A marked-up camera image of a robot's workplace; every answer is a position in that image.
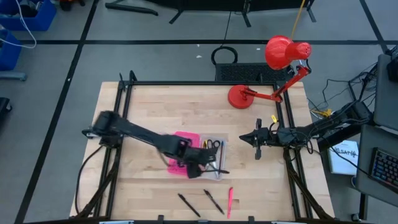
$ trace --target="red desk lamp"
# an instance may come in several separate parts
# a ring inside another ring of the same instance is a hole
[[[294,83],[311,73],[308,66],[308,57],[311,54],[311,45],[309,43],[293,43],[288,37],[276,35],[268,41],[266,47],[266,61],[270,68],[281,70],[292,63],[293,60],[307,60],[307,66],[304,67],[301,62],[296,67],[297,75],[291,78],[285,85],[273,92],[271,95],[265,95],[251,90],[246,85],[236,85],[229,90],[228,101],[232,106],[238,109],[248,108],[254,100],[254,97],[267,100],[282,102],[280,94],[285,92]]]

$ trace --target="lamp base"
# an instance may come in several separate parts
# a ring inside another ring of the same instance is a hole
[[[246,95],[246,99],[244,99],[241,91],[245,89],[245,85],[236,85],[229,90],[228,101],[233,107],[237,109],[246,109],[252,105],[254,96]]]

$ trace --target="gray floor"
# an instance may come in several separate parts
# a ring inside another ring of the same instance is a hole
[[[74,5],[71,12],[58,10],[50,30],[34,32],[34,35],[39,40],[80,39],[92,1],[87,1],[86,7]],[[397,7],[396,1],[367,0],[367,3],[384,39],[398,40],[398,30],[393,29],[395,22],[388,18]],[[175,10],[142,1],[129,4],[150,7],[160,15],[113,11],[106,9],[104,1],[100,0],[87,39],[199,40],[224,37],[227,12],[184,12],[174,25],[170,25],[168,21]],[[295,39],[376,40],[357,0],[316,0],[313,13],[318,22],[312,23],[304,12]],[[227,39],[259,40],[276,34],[290,35],[296,14],[296,9],[251,12],[248,17],[252,27],[246,28],[243,18],[232,13]],[[25,32],[14,34],[20,39],[29,39]],[[239,52],[239,62],[264,61],[264,45],[231,46]],[[101,82],[118,80],[119,72],[127,77],[131,69],[139,80],[214,80],[215,68],[210,55],[216,47],[218,45],[211,44],[85,45],[25,221],[67,218],[86,145],[80,131],[91,123]],[[10,98],[14,106],[0,134],[0,177],[4,180],[0,182],[2,223],[14,222],[75,50],[76,45],[38,45],[34,50],[24,49],[15,70],[28,74],[26,82],[0,81],[0,96]],[[327,78],[349,80],[376,62],[381,53],[379,45],[313,45],[310,57],[313,73],[303,80],[307,96],[314,103],[321,103]],[[219,52],[216,60],[228,63],[233,56]],[[333,96],[344,88],[345,84],[331,83],[326,96]],[[349,101],[351,97],[346,91],[329,105],[338,109]],[[349,220],[349,215],[358,211],[359,193],[351,188],[348,176],[329,173],[327,160],[325,173],[336,216]],[[398,208],[370,200],[370,222],[393,223],[397,219]]]

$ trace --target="pink pen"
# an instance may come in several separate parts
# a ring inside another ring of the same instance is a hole
[[[234,188],[231,187],[229,188],[229,197],[228,197],[228,213],[227,213],[227,219],[231,218],[231,207],[232,207],[232,198],[234,195]]]

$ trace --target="wooden table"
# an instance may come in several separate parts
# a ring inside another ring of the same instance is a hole
[[[113,109],[117,86],[116,82],[102,84],[93,120],[100,111]],[[270,86],[252,88],[261,93],[272,93]],[[155,220],[158,215],[164,215],[165,220],[197,220],[198,217],[177,196],[181,193],[199,211],[201,219],[227,220],[203,189],[209,190],[226,212],[228,189],[234,187],[230,220],[247,220],[248,216],[259,221],[294,220],[282,148],[263,146],[262,158],[256,161],[254,149],[238,138],[254,129],[257,118],[262,119],[263,126],[271,124],[271,115],[277,115],[275,103],[255,99],[248,109],[238,110],[227,101],[229,89],[230,86],[134,86],[128,120],[158,133],[188,131],[227,139],[225,166],[230,174],[224,175],[221,181],[171,175],[154,147],[124,138],[112,219]],[[289,95],[295,125],[310,124],[303,84],[296,83],[289,88]],[[285,111],[284,118],[288,126]],[[99,139],[88,140],[85,158],[98,148],[98,142]],[[103,149],[95,155],[82,173],[80,209],[98,187],[104,152]],[[301,154],[309,191],[325,211],[334,216],[320,156],[310,155],[305,149]],[[297,195],[304,217],[299,190]],[[104,214],[107,198],[108,193],[105,193],[101,214]]]

